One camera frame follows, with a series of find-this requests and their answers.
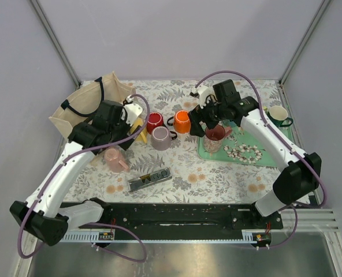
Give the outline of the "pink round mug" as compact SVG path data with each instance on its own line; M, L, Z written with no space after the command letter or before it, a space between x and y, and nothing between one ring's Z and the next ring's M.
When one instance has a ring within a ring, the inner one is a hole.
M203 139L203 147L209 153L218 152L222 143L230 135L232 128L230 126L216 125L214 128L205 129L205 137Z

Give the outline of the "dark green mug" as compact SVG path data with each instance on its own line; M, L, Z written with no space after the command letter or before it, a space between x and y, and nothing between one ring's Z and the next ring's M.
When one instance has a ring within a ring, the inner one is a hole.
M267 116L278 128L287 128L293 124L293 119L288 116L288 112L281 106L269 108Z

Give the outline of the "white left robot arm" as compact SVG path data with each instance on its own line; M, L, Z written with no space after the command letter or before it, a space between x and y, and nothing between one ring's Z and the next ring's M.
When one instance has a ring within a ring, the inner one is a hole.
M142 112L135 102L104 100L95 114L74 126L49 175L24 202L11 205L10 212L20 227L49 246L60 242L67 231L91 222L107 227L111 213L102 201L86 200L68 208L61 204L80 172L102 149L132 144L128 133Z

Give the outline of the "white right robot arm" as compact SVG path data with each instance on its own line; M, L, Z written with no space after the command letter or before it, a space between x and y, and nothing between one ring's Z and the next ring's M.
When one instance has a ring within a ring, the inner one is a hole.
M260 109L255 98L240 96L232 80L212 87L200 85L190 95L199 101L188 113L191 121L190 135L203 137L203 123L214 128L223 120L233 121L263 145L280 171L272 190L254 203L255 211L249 214L253 227L263 228L269 223L271 214L319 187L319 155L308 154L288 139Z

